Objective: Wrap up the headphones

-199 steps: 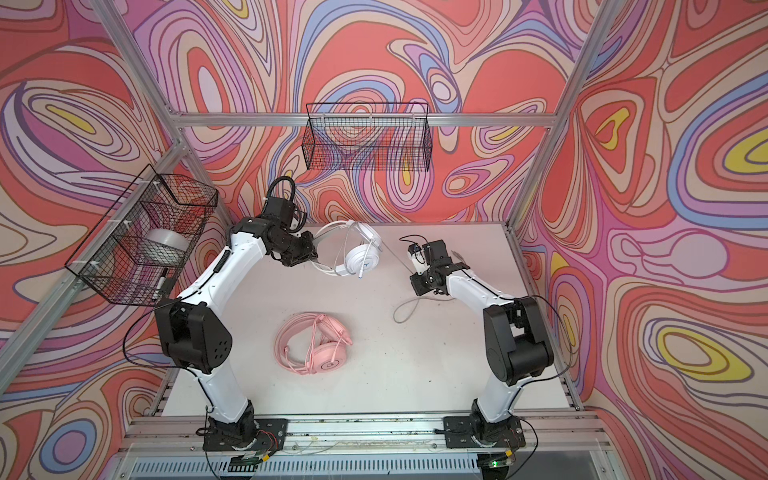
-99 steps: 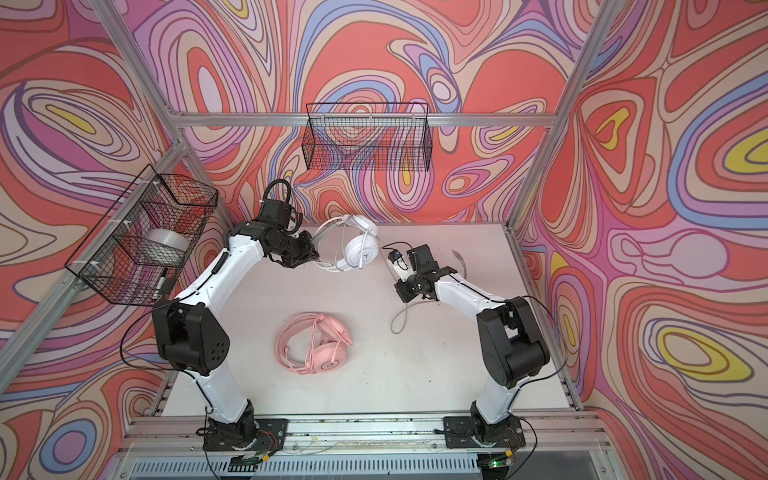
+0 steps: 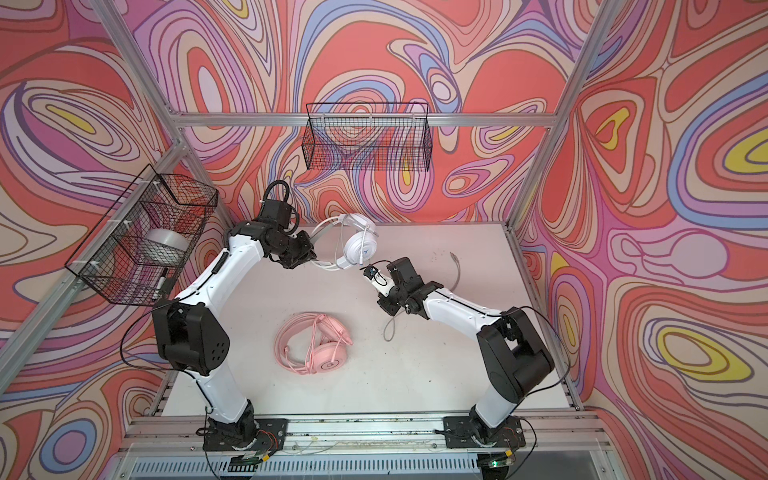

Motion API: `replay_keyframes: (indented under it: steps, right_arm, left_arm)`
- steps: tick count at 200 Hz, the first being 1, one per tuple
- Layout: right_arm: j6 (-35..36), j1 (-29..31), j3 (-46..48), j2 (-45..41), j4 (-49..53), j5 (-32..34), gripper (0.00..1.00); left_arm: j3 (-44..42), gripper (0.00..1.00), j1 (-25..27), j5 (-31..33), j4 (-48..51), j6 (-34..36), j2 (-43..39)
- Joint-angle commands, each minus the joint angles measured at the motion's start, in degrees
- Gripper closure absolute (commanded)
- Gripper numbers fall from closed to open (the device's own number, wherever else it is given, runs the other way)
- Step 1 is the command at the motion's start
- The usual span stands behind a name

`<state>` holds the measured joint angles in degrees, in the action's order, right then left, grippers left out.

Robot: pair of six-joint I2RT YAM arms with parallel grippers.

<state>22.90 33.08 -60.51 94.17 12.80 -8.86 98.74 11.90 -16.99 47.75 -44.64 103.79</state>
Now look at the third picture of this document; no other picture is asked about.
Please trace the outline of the pink headphones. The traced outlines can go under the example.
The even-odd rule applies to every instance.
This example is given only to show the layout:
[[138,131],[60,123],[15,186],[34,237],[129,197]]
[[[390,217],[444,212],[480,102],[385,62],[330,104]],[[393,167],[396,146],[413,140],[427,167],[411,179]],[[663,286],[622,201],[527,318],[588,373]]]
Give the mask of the pink headphones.
[[[309,346],[302,361],[290,354],[290,340],[310,332]],[[320,312],[301,312],[289,317],[278,330],[273,355],[278,365],[297,375],[335,371],[348,360],[347,348],[354,345],[348,329],[335,317]]]

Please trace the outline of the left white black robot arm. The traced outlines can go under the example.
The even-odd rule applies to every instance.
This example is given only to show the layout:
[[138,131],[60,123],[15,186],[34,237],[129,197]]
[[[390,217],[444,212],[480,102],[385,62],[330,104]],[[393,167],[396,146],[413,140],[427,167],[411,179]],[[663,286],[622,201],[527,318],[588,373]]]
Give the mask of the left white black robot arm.
[[238,388],[227,364],[230,338],[218,315],[260,261],[267,259],[291,270],[316,258],[310,236],[298,229],[300,215],[289,203],[290,194],[286,181],[271,182],[256,218],[235,225],[201,276],[152,309],[160,357],[190,375],[206,402],[201,433],[208,447],[248,450],[259,436],[252,402]]

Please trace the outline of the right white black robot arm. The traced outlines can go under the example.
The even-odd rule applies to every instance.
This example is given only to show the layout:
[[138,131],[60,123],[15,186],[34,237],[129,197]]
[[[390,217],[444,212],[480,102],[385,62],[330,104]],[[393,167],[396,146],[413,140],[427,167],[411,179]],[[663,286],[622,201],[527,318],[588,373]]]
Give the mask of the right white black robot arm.
[[529,316],[519,307],[495,310],[475,304],[435,281],[426,282],[407,257],[362,268],[388,315],[403,311],[449,326],[477,342],[490,387],[465,416],[446,417],[443,435],[451,448],[494,447],[518,428],[513,412],[546,377],[555,361]]

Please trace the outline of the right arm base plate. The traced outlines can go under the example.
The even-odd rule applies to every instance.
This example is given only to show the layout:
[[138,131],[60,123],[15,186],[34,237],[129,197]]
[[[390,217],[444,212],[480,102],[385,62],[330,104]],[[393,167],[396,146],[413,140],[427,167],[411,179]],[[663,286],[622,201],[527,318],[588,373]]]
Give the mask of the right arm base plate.
[[503,448],[516,451],[526,446],[526,439],[517,416],[508,416],[496,427],[488,427],[479,418],[471,416],[446,416],[441,429],[449,449]]

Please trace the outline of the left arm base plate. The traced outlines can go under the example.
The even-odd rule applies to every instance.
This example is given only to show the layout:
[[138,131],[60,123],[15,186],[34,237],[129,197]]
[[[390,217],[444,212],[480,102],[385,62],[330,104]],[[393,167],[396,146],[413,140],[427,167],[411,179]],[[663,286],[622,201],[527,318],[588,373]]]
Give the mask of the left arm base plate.
[[284,448],[287,427],[285,418],[256,418],[252,426],[208,419],[195,434],[202,438],[206,452],[275,453]]

